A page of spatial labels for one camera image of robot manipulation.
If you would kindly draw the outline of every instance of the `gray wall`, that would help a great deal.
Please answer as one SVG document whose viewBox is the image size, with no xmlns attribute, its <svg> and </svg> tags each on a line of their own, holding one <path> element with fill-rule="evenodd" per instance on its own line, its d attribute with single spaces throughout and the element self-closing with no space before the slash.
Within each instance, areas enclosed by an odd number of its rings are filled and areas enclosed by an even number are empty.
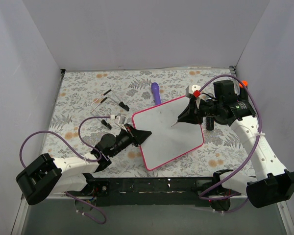
<svg viewBox="0 0 294 235">
<path fill-rule="evenodd" d="M 271 0 L 237 65 L 276 155 L 294 171 L 294 0 Z M 288 201 L 294 222 L 294 195 Z"/>
<path fill-rule="evenodd" d="M 0 235 L 10 234 L 20 206 L 18 152 L 32 132 L 45 129 L 60 70 L 21 0 L 0 0 Z M 42 136 L 30 141 L 28 164 Z"/>
<path fill-rule="evenodd" d="M 67 70 L 235 65 L 269 0 L 23 0 Z"/>
</svg>

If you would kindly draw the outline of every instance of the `floral tablecloth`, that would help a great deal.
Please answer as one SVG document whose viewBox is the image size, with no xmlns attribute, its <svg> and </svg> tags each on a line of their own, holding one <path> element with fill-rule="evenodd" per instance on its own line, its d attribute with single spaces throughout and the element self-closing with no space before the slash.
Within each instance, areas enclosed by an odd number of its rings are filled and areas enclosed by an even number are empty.
<svg viewBox="0 0 294 235">
<path fill-rule="evenodd" d="M 105 91 L 114 93 L 130 107 L 129 112 L 111 100 L 106 100 L 98 108 L 100 115 L 123 113 L 127 123 L 132 124 L 134 112 L 154 105 L 150 90 L 152 82 L 160 86 L 161 100 L 168 101 L 185 94 L 190 84 L 203 85 L 214 76 L 227 73 L 227 69 L 201 70 L 142 70 L 142 71 L 102 71 L 102 72 L 66 72 L 55 110 L 50 131 L 63 136 L 79 153 L 85 154 L 90 148 L 78 138 L 79 124 L 90 117 L 90 104 Z M 212 92 L 212 85 L 206 92 Z M 112 130 L 108 130 L 99 120 L 90 120 L 82 127 L 82 136 L 86 142 L 95 145 L 106 133 L 114 135 L 120 129 L 111 121 Z M 236 169 L 247 157 L 238 137 L 228 126 L 215 124 L 214 131 L 207 131 L 203 125 L 204 145 L 158 169 L 148 171 L 145 168 L 139 148 L 129 146 L 112 158 L 112 164 L 97 177 L 187 177 L 211 176 L 218 169 Z M 48 135 L 43 146 L 55 158 L 75 156 L 56 136 Z M 254 175 L 251 163 L 242 170 L 244 174 Z"/>
</svg>

